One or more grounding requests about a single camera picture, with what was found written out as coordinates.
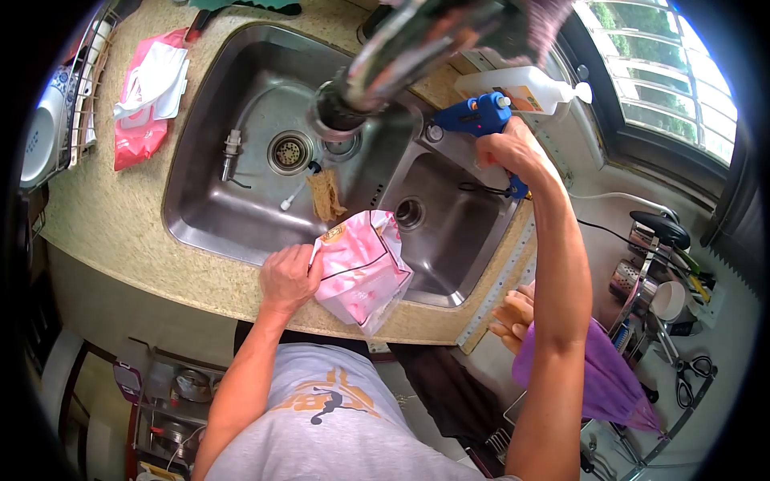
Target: pink package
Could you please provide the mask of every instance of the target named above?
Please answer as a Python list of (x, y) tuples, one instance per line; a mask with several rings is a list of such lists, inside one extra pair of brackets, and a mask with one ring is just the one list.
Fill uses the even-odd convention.
[(360, 212), (316, 239), (323, 279), (316, 300), (339, 320), (373, 335), (403, 298), (413, 277), (401, 259), (392, 212)]
[[(123, 93), (120, 95), (121, 102), (126, 101), (126, 95), (129, 90), (129, 79), (134, 68), (139, 67), (147, 56), (147, 52), (155, 42), (165, 43), (172, 47), (182, 48), (187, 27), (174, 30), (173, 32), (158, 35), (157, 37), (145, 38), (134, 51), (134, 57), (131, 59), (129, 68), (126, 71), (126, 78), (123, 81)], [(125, 169), (149, 159), (149, 157), (158, 150), (160, 142), (166, 137), (169, 120), (152, 120), (152, 113), (149, 107), (145, 111), (121, 119), (115, 122), (115, 171)]]

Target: granite countertop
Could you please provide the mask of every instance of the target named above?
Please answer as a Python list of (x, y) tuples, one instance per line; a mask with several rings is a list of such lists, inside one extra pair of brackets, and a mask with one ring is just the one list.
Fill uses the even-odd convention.
[[(360, 50), (356, 28), (368, 12), (346, 0), (303, 0), (297, 17), (231, 7), (211, 21), (203, 35), (188, 46), (187, 90), (179, 116), (169, 122), (160, 149), (143, 163), (114, 172), (112, 106), (119, 100), (123, 76), (134, 48), (143, 38), (189, 26), (197, 9), (168, 0), (145, 0), (115, 30), (95, 101), (96, 146), (76, 169), (49, 184), (50, 202), (42, 235), (54, 246), (94, 269), (158, 296), (234, 319), (254, 320), (262, 294), (259, 267), (185, 246), (166, 230), (162, 203), (172, 157), (186, 116), (206, 72), (229, 35), (243, 25), (281, 25), (349, 53)], [(412, 91), (438, 108), (460, 101), (452, 85), (459, 73), (449, 65), (418, 82)], [(454, 344), (495, 282), (531, 212), (521, 201), (476, 289), (460, 306), (444, 309), (401, 302), (374, 340), (423, 344)], [(534, 237), (525, 256), (534, 252)], [(513, 288), (526, 259), (505, 283)], [(486, 323), (472, 337), (484, 333)], [(314, 300), (291, 320), (290, 329), (330, 336), (362, 337), (356, 326), (334, 318)]]

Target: glue gun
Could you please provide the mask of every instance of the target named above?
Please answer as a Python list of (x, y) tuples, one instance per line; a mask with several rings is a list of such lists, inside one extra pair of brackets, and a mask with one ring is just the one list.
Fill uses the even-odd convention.
[[(500, 92), (483, 94), (476, 99), (459, 102), (434, 116), (434, 123), (448, 132), (482, 135), (500, 134), (511, 118), (511, 100)], [(522, 199), (529, 192), (518, 175), (511, 173), (506, 197)]]

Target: white cup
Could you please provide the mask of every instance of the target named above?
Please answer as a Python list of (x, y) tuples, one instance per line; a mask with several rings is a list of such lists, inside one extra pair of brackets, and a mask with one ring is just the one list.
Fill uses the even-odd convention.
[(655, 297), (650, 302), (650, 310), (661, 321), (671, 321), (676, 319), (685, 307), (686, 297), (685, 287), (680, 282), (663, 282), (655, 291)]

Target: blue and white bowl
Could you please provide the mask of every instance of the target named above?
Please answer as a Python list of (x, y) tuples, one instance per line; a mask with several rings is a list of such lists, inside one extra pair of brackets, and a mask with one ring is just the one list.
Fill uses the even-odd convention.
[(69, 119), (75, 101), (75, 82), (68, 82), (70, 67), (59, 66), (45, 88), (27, 134), (21, 187), (33, 187), (66, 160)]

